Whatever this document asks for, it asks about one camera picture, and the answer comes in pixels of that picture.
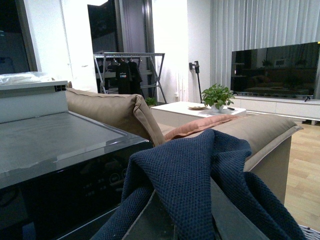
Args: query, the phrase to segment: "white tv cabinet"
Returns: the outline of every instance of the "white tv cabinet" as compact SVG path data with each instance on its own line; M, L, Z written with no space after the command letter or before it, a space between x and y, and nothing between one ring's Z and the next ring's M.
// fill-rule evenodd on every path
M235 96L234 107L246 109L248 114L277 114L300 121L320 121L320 99L280 99L253 96Z

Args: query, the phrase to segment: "white curtain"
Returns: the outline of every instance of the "white curtain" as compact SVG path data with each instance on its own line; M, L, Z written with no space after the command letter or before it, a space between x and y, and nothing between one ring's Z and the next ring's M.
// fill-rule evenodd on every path
M211 84L230 87L232 51L320 41L319 17L319 0L211 0Z

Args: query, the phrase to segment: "sofa armrest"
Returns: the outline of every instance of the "sofa armrest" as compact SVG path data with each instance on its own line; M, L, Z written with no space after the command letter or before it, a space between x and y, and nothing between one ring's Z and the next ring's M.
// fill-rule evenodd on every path
M241 117L213 129L248 141L252 154L246 159L243 170L257 174L284 203L291 136L302 127L287 117L260 114Z
M150 140L154 146L165 142L144 98L133 94L103 94L67 88L71 112Z

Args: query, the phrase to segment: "television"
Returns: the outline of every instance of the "television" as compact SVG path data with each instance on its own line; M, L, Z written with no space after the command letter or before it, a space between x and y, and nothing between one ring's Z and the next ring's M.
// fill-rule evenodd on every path
M307 99L316 88L320 42L232 52L231 90L241 96Z

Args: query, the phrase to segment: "window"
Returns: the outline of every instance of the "window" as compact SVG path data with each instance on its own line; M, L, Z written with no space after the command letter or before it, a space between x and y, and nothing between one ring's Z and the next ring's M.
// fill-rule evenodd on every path
M0 0L0 74L36 71L23 0Z

